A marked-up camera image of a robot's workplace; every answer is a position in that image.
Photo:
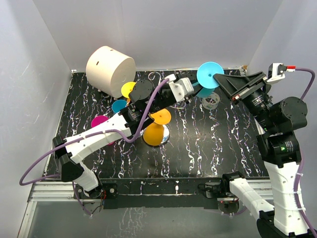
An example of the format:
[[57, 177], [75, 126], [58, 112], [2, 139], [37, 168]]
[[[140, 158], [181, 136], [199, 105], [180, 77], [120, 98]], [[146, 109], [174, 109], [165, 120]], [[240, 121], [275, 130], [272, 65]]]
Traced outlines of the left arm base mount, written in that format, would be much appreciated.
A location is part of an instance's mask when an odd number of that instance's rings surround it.
[[[83, 187], [72, 182], [72, 188], [74, 191], [74, 198], [79, 203], [80, 207], [86, 215], [90, 218], [94, 216], [94, 213], [101, 208], [106, 207], [106, 200], [114, 200], [118, 197], [118, 186], [115, 183], [99, 183], [99, 185], [93, 190], [87, 192]], [[99, 199], [100, 205], [98, 205], [93, 211], [89, 211], [84, 204], [85, 199]]]

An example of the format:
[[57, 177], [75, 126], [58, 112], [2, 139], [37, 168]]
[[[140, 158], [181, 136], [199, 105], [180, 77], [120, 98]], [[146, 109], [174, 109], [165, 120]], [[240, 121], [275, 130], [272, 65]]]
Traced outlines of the orange wine glass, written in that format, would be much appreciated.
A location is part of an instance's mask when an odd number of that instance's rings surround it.
[[127, 99], [127, 102], [130, 102], [129, 94], [132, 92], [136, 82], [127, 82], [121, 87], [121, 94], [124, 98]]
[[167, 109], [162, 109], [150, 114], [150, 118], [154, 122], [144, 130], [142, 137], [149, 146], [158, 147], [169, 140], [170, 131], [167, 124], [171, 121], [171, 113]]

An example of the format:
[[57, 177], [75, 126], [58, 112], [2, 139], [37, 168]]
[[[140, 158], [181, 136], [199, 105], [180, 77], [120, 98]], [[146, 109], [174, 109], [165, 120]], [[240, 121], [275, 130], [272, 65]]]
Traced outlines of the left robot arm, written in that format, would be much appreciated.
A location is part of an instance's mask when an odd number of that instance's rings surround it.
[[78, 135], [53, 139], [53, 158], [62, 182], [78, 184], [86, 196], [97, 198], [102, 193], [98, 175], [84, 165], [84, 159], [100, 148], [124, 139], [132, 143], [140, 131], [154, 120], [150, 117], [180, 101], [189, 102], [202, 90], [197, 80], [168, 76], [157, 87], [145, 79], [138, 81], [129, 93], [130, 104], [107, 121]]

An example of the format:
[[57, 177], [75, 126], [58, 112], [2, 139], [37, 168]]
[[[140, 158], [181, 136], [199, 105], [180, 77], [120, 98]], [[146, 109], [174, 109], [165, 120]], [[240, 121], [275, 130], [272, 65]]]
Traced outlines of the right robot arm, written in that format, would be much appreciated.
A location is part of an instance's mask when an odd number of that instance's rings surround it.
[[306, 216], [300, 179], [303, 161], [295, 130], [307, 125], [308, 108], [297, 97], [272, 103], [266, 75], [215, 74], [214, 79], [233, 103], [242, 102], [254, 116], [257, 143], [268, 171], [273, 203], [264, 200], [240, 172], [224, 174], [218, 191], [236, 196], [256, 219], [263, 238], [314, 238], [317, 235]]

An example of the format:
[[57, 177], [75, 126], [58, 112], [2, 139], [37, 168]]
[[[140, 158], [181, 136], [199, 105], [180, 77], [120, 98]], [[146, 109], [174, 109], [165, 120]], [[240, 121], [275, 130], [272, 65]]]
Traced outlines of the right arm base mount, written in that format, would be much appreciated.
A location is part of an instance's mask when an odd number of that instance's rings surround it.
[[198, 185], [198, 192], [207, 199], [216, 199], [218, 210], [216, 213], [234, 217], [247, 211], [245, 206], [240, 206], [240, 200], [236, 195], [225, 190], [219, 183], [215, 185], [201, 183]]

